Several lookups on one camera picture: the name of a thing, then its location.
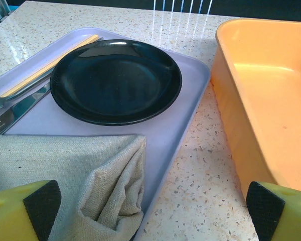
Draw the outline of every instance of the black plate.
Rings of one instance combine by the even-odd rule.
[[[166,110],[182,76],[164,51],[133,40],[104,40],[80,47],[56,65],[50,78],[55,102],[85,122],[129,125]]]

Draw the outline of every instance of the folded napkin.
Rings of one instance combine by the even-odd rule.
[[[0,190],[55,179],[49,240],[130,240],[143,217],[145,146],[142,136],[0,136]]]

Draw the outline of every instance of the table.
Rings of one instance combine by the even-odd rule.
[[[25,2],[0,24],[0,76],[82,27],[189,55],[211,68],[215,31],[233,18]],[[141,240],[258,240],[239,186],[209,85]]]

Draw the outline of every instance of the chopsticks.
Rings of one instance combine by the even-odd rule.
[[[53,60],[51,63],[47,64],[46,66],[44,66],[43,68],[41,68],[39,71],[37,71],[36,73],[34,73],[33,75],[31,75],[30,77],[28,77],[27,79],[25,79],[24,81],[22,81],[21,83],[17,84],[15,87],[13,87],[12,89],[8,90],[6,93],[4,93],[3,95],[1,95],[0,97],[6,97],[8,95],[11,95],[13,93],[16,93],[18,90],[20,90],[21,88],[25,87],[27,84],[29,84],[31,81],[33,81],[34,79],[38,78],[40,75],[44,74],[45,72],[49,71],[50,69],[52,69],[53,67],[56,66],[56,64],[68,53],[70,53],[71,51],[84,46],[86,44],[90,44],[92,42],[95,42],[98,39],[98,35],[92,35],[89,38],[87,38],[86,40],[84,40],[83,42],[79,43],[78,45],[76,45],[74,48],[70,49],[69,51],[67,51],[66,53],[62,54],[60,57],[58,57],[57,59]]]

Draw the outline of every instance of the orange container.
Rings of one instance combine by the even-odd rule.
[[[301,23],[240,19],[216,32],[212,83],[244,197],[301,190]]]

